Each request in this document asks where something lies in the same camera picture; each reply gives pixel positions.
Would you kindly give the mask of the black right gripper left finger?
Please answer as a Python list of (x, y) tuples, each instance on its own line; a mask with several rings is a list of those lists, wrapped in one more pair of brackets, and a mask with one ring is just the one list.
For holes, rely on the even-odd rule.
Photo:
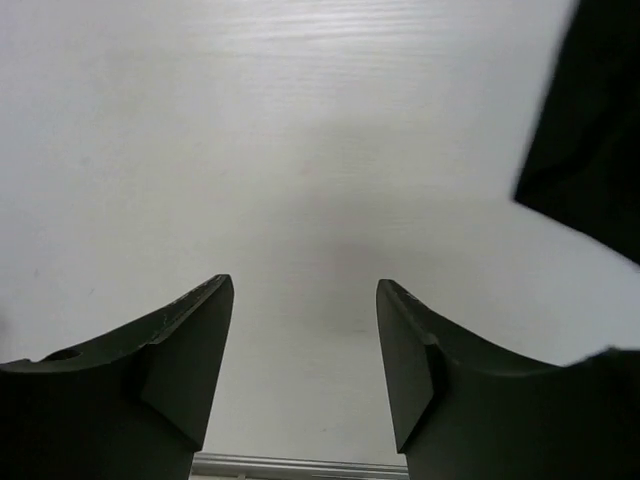
[(179, 299), (42, 360), (1, 367), (5, 479), (186, 479), (204, 446), (234, 287)]

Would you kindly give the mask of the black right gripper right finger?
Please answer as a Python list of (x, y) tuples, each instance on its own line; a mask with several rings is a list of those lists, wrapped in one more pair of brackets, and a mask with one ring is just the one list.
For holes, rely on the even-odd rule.
[(396, 448), (411, 478), (638, 477), (637, 351), (537, 361), (386, 279), (376, 311)]

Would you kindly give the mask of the black pleated skirt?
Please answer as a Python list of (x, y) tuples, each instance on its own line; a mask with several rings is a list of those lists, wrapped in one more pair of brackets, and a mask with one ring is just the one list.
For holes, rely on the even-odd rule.
[(638, 2), (578, 3), (513, 198), (638, 262)]

